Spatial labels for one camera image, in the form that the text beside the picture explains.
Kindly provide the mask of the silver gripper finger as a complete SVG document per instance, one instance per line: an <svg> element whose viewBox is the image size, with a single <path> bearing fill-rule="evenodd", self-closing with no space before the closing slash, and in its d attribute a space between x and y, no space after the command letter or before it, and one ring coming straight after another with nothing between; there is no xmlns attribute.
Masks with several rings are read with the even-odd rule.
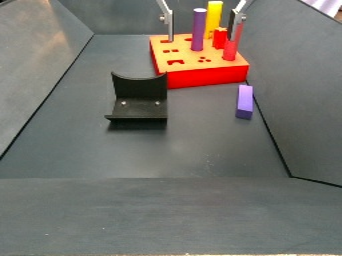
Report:
<svg viewBox="0 0 342 256"><path fill-rule="evenodd" d="M230 20L229 20L229 33L228 33L228 39L230 41L236 40L238 25L245 18L244 11L245 11L246 5L248 5L248 0L241 0L237 7L232 9Z"/></svg>
<svg viewBox="0 0 342 256"><path fill-rule="evenodd" d="M173 42L174 41L174 12L166 3L166 0L157 0L157 3L162 10L162 15L159 19L167 25L169 41Z"/></svg>

